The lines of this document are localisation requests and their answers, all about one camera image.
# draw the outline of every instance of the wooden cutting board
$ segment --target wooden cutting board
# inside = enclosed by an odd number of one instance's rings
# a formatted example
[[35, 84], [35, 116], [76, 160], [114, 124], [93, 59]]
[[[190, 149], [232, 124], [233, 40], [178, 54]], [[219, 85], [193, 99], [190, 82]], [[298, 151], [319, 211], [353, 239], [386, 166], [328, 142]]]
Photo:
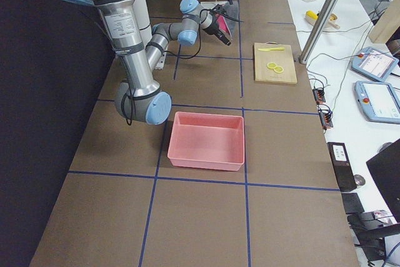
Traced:
[[[259, 48], [284, 47], [284, 50], [260, 51]], [[268, 63], [276, 63], [284, 68], [282, 73], [276, 73], [267, 68]], [[298, 79], [294, 68], [292, 48], [290, 45], [254, 43], [254, 78], [255, 81], [276, 84], [297, 84]]]

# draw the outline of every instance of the yellow lemon slice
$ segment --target yellow lemon slice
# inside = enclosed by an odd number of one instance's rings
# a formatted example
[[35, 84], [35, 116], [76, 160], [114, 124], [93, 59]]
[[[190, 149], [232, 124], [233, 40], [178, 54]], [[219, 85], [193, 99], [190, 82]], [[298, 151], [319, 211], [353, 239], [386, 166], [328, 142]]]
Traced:
[[270, 63], [267, 64], [267, 68], [268, 68], [268, 69], [275, 69], [276, 66], [277, 66], [277, 64], [274, 63], [274, 62], [270, 62]]
[[284, 69], [283, 69], [282, 66], [276, 66], [276, 67], [274, 68], [274, 71], [275, 71], [276, 73], [282, 73], [282, 72], [284, 71]]

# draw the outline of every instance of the white table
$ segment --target white table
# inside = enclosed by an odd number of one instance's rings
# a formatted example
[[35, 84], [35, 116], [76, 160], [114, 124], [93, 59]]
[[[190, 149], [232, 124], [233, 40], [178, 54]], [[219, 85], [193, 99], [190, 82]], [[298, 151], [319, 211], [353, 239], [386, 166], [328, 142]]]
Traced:
[[[288, 0], [291, 8], [297, 36], [303, 48], [312, 26], [305, 20], [306, 11], [311, 10], [317, 13], [321, 10], [325, 0], [315, 0], [304, 2], [302, 0]], [[369, 20], [359, 0], [339, 0], [333, 13], [338, 16], [337, 24], [340, 31], [356, 28]], [[349, 59], [336, 61], [320, 53], [329, 54], [335, 58], [345, 58], [357, 53], [364, 43], [365, 37], [369, 32], [372, 23], [366, 23], [358, 29], [353, 29], [346, 33], [323, 33], [314, 48], [309, 63], [309, 70], [323, 74], [327, 78], [328, 87], [325, 89], [326, 104], [334, 107], [334, 98], [338, 95], [341, 81], [343, 80]], [[363, 47], [374, 46], [382, 51], [388, 51], [385, 44], [374, 44], [369, 38], [365, 40]], [[393, 71], [400, 74], [400, 68], [396, 67]], [[315, 75], [316, 78], [325, 83], [325, 79]], [[366, 161], [372, 158], [386, 142], [394, 142], [400, 138], [400, 124], [373, 123], [367, 121], [361, 111], [354, 93], [354, 83], [356, 81], [368, 80], [364, 76], [348, 69], [344, 77], [341, 92], [337, 97], [333, 114], [333, 128], [327, 130], [325, 137], [327, 142], [345, 143], [352, 171], [360, 174], [366, 179], [366, 184], [353, 192], [357, 192], [366, 212], [377, 209], [389, 211], [385, 201], [379, 193], [366, 166]], [[394, 87], [400, 88], [400, 79], [390, 76], [387, 82]], [[388, 249], [391, 245], [400, 241], [400, 235], [391, 238]], [[367, 266], [365, 256], [359, 249], [357, 251], [361, 266]], [[396, 260], [400, 261], [400, 254], [396, 255]]]

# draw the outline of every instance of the pink plastic bin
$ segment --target pink plastic bin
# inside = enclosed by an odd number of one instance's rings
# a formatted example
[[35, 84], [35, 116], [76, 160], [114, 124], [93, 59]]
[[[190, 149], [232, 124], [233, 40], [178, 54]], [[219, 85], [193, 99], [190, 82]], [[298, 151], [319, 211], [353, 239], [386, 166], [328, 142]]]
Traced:
[[172, 128], [172, 165], [237, 171], [244, 164], [243, 117], [176, 112]]

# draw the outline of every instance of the black wall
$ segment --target black wall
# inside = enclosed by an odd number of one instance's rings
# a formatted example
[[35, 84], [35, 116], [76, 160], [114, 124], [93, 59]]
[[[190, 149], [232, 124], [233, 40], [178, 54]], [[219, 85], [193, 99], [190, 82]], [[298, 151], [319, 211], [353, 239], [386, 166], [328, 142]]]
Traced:
[[28, 266], [107, 74], [107, 39], [59, 0], [0, 1], [0, 266]]

